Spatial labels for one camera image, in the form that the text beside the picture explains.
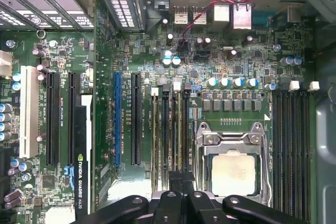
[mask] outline white pci slot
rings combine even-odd
[[[20,157],[38,154],[38,71],[35,67],[21,66],[20,90]]]

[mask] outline blue pcie slot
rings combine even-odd
[[[114,132],[116,142],[114,144],[115,157],[114,164],[116,167],[119,167],[121,160],[121,74],[114,73],[114,81],[115,81],[115,118],[114,118]]]

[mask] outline cable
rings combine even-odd
[[[230,3],[230,4],[236,4],[236,3],[246,3],[246,2],[250,2],[250,1],[253,1],[253,0],[238,0],[238,1],[235,1],[235,0],[214,0],[212,2],[210,2],[208,4],[207,7],[205,7],[203,9],[202,12],[200,12],[194,19],[193,21],[191,21],[191,23],[185,28],[183,34],[182,34],[182,40],[185,41],[185,34],[193,27],[193,25],[195,24],[195,21],[199,19],[199,17],[201,17],[204,13],[207,12],[207,10],[209,8],[211,8],[213,5],[219,3],[219,2],[223,2],[223,3]]]

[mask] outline black pcie slot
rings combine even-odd
[[[47,107],[46,107],[46,163],[57,165],[59,161],[59,74],[47,73]]]
[[[140,165],[141,163],[141,74],[132,73],[132,129],[131,129],[131,164]]]
[[[189,171],[189,140],[188,140],[188,127],[189,127],[189,98],[190,98],[191,84],[186,82],[183,90],[182,101],[182,169],[184,172]]]
[[[274,208],[310,221],[309,95],[273,96]]]
[[[75,107],[76,97],[79,93],[79,75],[77,73],[69,73],[69,131],[68,131],[68,163],[74,164],[74,149],[75,149]]]
[[[176,163],[176,95],[172,93],[172,170],[176,170],[177,163]]]
[[[163,185],[167,188],[169,170],[169,87],[164,84],[162,87],[162,147],[163,147]]]

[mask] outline white connector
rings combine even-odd
[[[20,149],[19,156],[30,158],[38,154],[38,71],[31,66],[21,66],[20,91]]]
[[[320,89],[320,83],[318,81],[312,81],[309,85],[308,92],[318,91]]]
[[[299,81],[290,81],[289,92],[293,92],[300,89]]]
[[[9,78],[13,74],[13,55],[0,50],[0,77]]]

